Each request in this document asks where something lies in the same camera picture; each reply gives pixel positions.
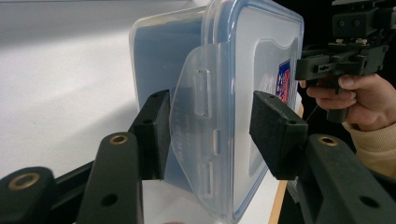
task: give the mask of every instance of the beige sleeve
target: beige sleeve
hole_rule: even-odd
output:
[[[352,136],[356,155],[369,169],[396,178],[396,124],[372,132],[361,132],[343,123]]]

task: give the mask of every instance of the black mount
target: black mount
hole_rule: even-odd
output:
[[[393,8],[379,8],[378,0],[337,0],[334,6],[346,7],[346,12],[332,17],[332,43],[308,46],[297,61],[296,80],[332,77],[331,87],[336,94],[341,75],[367,76],[382,70],[388,43],[395,36],[396,12]],[[343,122],[347,109],[329,110],[327,119]]]

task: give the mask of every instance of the finger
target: finger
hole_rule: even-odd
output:
[[[353,91],[343,91],[339,94],[335,94],[335,89],[327,89],[317,86],[309,87],[306,90],[306,94],[313,98],[324,98],[333,100],[352,100],[356,98],[356,93]]]
[[[317,98],[317,104],[323,109],[344,109],[356,104],[356,99],[351,100],[330,100]]]
[[[345,75],[338,78],[338,85],[344,90],[363,89],[373,91],[379,87],[383,82],[382,78],[377,74],[368,76],[350,76]]]

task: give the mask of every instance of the screw hole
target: screw hole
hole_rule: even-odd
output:
[[[145,119],[143,120],[144,124],[151,124],[152,123],[152,119]]]
[[[114,203],[116,203],[118,199],[119,199],[119,197],[117,197],[117,195],[109,194],[102,199],[102,206],[109,207],[109,206],[113,205]]]
[[[121,145],[128,140],[128,137],[125,135],[116,135],[110,139],[110,143],[113,145]]]
[[[18,175],[11,180],[8,184],[8,188],[11,190],[28,189],[40,178],[38,173],[28,173],[23,175]]]
[[[360,196],[361,201],[369,207],[377,208],[379,204],[376,200],[367,197],[367,196]]]

